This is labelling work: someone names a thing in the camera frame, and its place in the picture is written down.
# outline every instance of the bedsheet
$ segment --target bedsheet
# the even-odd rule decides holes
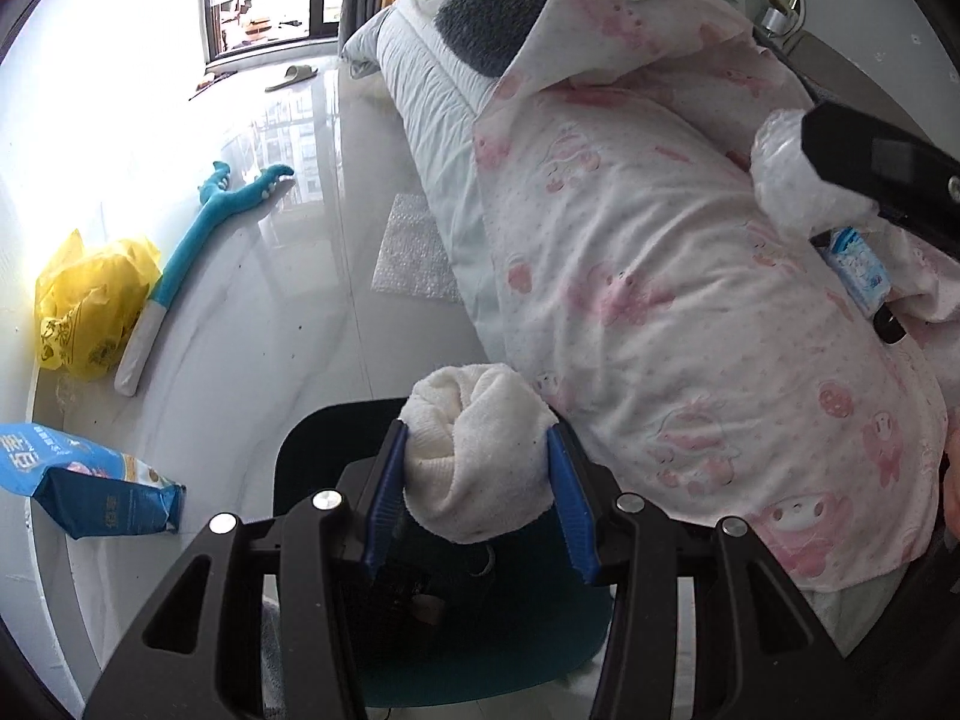
[[[440,39],[432,20],[444,1],[397,0],[347,41],[344,58],[354,76],[383,71],[464,307],[488,360],[506,362],[472,152],[473,120],[496,80]]]

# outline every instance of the blue dinosaur toy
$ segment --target blue dinosaur toy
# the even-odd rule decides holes
[[[227,186],[230,165],[226,162],[213,163],[213,175],[200,186],[200,205],[203,207],[186,235],[176,245],[160,281],[157,281],[133,327],[133,333],[113,380],[113,388],[120,394],[131,396],[136,392],[163,318],[170,310],[187,271],[197,259],[210,233],[232,215],[241,214],[261,204],[277,187],[277,180],[285,175],[294,175],[293,168],[287,165],[270,165],[247,186],[229,190]]]

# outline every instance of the white package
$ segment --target white package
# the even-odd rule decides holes
[[[856,191],[827,183],[803,153],[803,111],[770,114],[751,153],[757,202],[785,237],[811,238],[837,227],[856,227],[877,214],[877,204]]]

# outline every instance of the yellow plastic bag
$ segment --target yellow plastic bag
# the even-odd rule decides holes
[[[90,380],[120,362],[140,311],[160,278],[160,252],[146,238],[85,250],[74,230],[37,277],[37,360]]]

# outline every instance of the blue snack bag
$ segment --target blue snack bag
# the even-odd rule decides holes
[[[32,422],[0,425],[0,487],[34,498],[72,538],[175,532],[185,490],[131,455]]]
[[[852,227],[830,236],[820,256],[840,277],[848,295],[865,317],[872,317],[890,293],[890,276],[867,242]]]

